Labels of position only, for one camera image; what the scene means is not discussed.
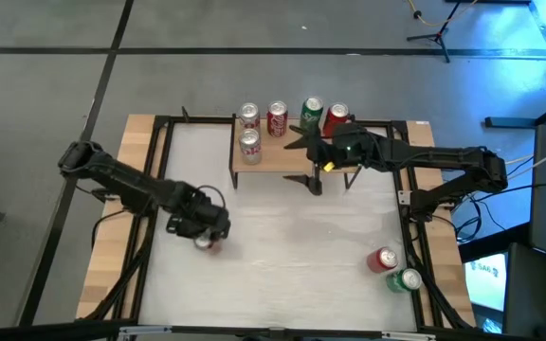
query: tripod stand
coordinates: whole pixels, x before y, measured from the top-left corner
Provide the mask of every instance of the tripod stand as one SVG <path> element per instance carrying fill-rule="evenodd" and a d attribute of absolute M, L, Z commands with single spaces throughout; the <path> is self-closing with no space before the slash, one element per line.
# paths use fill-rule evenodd
<path fill-rule="evenodd" d="M 452 19 L 452 15 L 456 12 L 456 9 L 458 9 L 459 5 L 461 5 L 460 2 L 457 2 L 456 5 L 454 5 L 454 9 L 450 12 L 450 15 L 447 16 L 446 21 L 444 22 L 444 25 L 439 30 L 439 32 L 434 34 L 425 34 L 420 36 L 412 36 L 406 38 L 407 41 L 411 42 L 413 40 L 419 40 L 419 39 L 428 39 L 431 40 L 433 43 L 439 45 L 442 47 L 442 50 L 444 51 L 444 56 L 446 57 L 446 63 L 450 63 L 450 56 L 447 54 L 446 45 L 444 44 L 444 33 L 446 33 L 446 27 L 449 23 L 450 19 Z M 414 19 L 418 19 L 418 17 L 421 16 L 420 10 L 417 10 L 414 12 Z"/>

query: concrete floor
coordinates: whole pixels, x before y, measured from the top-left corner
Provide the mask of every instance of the concrete floor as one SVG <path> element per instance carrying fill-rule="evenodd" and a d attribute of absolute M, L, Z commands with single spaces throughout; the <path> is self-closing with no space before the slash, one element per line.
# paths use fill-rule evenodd
<path fill-rule="evenodd" d="M 123 0 L 0 0 L 0 46 L 108 47 Z M 451 5 L 417 2 L 438 22 Z M 546 20 L 546 1 L 537 0 Z M 451 23 L 451 48 L 546 49 L 525 6 L 476 5 Z M 427 34 L 405 1 L 136 0 L 122 46 L 423 48 Z M 62 178 L 56 162 L 78 138 L 105 56 L 0 55 L 0 327 L 15 323 Z M 118 56 L 93 140 L 115 154 L 128 114 L 229 115 L 246 100 L 283 99 L 291 111 L 317 94 L 362 118 L 428 120 L 439 146 L 486 145 L 507 160 L 533 151 L 534 133 L 486 130 L 487 116 L 546 111 L 540 58 L 435 56 Z M 527 184 L 523 175 L 512 186 Z M 528 220 L 527 191 L 491 198 L 506 227 Z M 37 323 L 70 321 L 89 261 L 101 204 L 77 192 Z M 474 214 L 463 207 L 457 224 Z M 498 230 L 485 218 L 481 236 Z"/>

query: green soda can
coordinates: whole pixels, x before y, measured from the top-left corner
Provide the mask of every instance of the green soda can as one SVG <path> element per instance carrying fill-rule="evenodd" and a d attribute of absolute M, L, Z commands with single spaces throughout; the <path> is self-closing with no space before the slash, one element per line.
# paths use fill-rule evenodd
<path fill-rule="evenodd" d="M 418 290 L 423 284 L 421 274 L 414 269 L 404 269 L 387 275 L 387 286 L 395 293 Z"/>
<path fill-rule="evenodd" d="M 305 131 L 309 131 L 314 127 L 319 126 L 319 119 L 323 113 L 323 102 L 316 97 L 308 98 L 302 104 L 300 111 L 300 127 Z"/>

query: silver soda can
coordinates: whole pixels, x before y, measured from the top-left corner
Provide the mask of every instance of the silver soda can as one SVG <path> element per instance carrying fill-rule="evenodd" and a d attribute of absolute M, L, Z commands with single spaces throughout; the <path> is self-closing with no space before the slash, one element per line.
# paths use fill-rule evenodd
<path fill-rule="evenodd" d="M 254 129 L 258 133 L 261 132 L 261 115 L 256 104 L 244 103 L 239 108 L 239 119 L 243 129 Z"/>
<path fill-rule="evenodd" d="M 244 163 L 256 165 L 263 159 L 261 151 L 261 135 L 255 129 L 245 129 L 239 135 L 239 146 L 242 150 Z"/>

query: coca-cola can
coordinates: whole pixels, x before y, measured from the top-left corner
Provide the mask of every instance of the coca-cola can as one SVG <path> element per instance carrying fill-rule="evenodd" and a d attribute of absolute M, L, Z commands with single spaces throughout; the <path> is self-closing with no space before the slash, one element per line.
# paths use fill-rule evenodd
<path fill-rule="evenodd" d="M 285 134 L 288 123 L 288 107 L 284 102 L 276 100 L 269 104 L 266 113 L 266 129 L 271 136 L 280 137 Z"/>
<path fill-rule="evenodd" d="M 261 132 L 261 114 L 254 103 L 244 103 L 239 108 L 239 119 L 243 129 L 254 129 Z"/>
<path fill-rule="evenodd" d="M 255 129 L 246 129 L 239 135 L 239 146 L 242 150 L 244 163 L 256 165 L 263 159 L 261 150 L 261 135 Z"/>
<path fill-rule="evenodd" d="M 399 261 L 397 259 L 397 254 L 393 250 L 389 249 L 389 247 L 381 247 L 372 252 L 368 258 L 366 258 L 366 262 L 372 272 L 380 274 L 395 268 Z"/>
<path fill-rule="evenodd" d="M 323 135 L 332 137 L 332 133 L 338 124 L 347 122 L 349 107 L 345 103 L 334 103 L 328 108 L 328 113 L 323 121 Z"/>

